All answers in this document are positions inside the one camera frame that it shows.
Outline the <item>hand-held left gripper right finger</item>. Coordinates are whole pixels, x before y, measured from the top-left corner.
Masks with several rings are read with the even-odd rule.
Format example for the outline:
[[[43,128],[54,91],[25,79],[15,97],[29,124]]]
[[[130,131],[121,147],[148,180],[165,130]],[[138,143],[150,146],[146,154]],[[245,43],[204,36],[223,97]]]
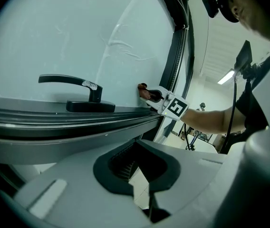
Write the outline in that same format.
[[[198,196],[214,179],[225,160],[224,154],[179,149],[148,140],[143,142],[174,157],[180,164],[180,175],[172,187],[154,195],[158,207],[169,213],[176,213]]]

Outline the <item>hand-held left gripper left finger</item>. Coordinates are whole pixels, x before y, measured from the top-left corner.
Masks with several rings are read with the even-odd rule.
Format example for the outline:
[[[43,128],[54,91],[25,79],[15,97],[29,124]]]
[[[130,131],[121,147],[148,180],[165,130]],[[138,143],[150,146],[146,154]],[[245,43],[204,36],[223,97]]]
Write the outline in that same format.
[[[56,227],[148,227],[131,196],[113,194],[96,180],[97,158],[121,142],[71,155],[26,183],[15,201]]]

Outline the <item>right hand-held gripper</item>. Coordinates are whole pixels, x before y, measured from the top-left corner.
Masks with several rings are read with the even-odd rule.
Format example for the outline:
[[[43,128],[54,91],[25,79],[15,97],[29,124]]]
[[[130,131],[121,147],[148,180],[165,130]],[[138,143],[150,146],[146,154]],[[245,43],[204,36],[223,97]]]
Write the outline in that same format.
[[[185,99],[171,91],[167,92],[167,89],[162,86],[150,88],[148,91],[155,96],[164,96],[163,100],[156,102],[146,100],[146,104],[162,116],[179,121],[189,108],[189,103]]]

